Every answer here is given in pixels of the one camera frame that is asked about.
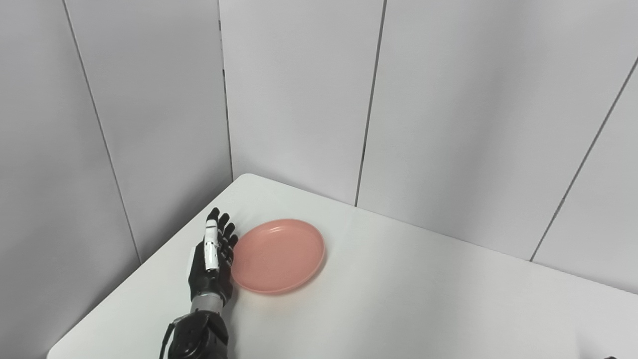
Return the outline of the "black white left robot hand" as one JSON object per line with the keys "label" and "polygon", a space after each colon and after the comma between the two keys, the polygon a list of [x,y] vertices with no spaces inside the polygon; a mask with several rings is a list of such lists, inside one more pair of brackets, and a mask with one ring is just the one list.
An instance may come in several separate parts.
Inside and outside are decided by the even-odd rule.
{"label": "black white left robot hand", "polygon": [[234,230],[229,214],[214,207],[206,218],[204,237],[194,247],[188,277],[192,300],[208,293],[219,295],[225,303],[232,298],[233,250],[239,241]]}

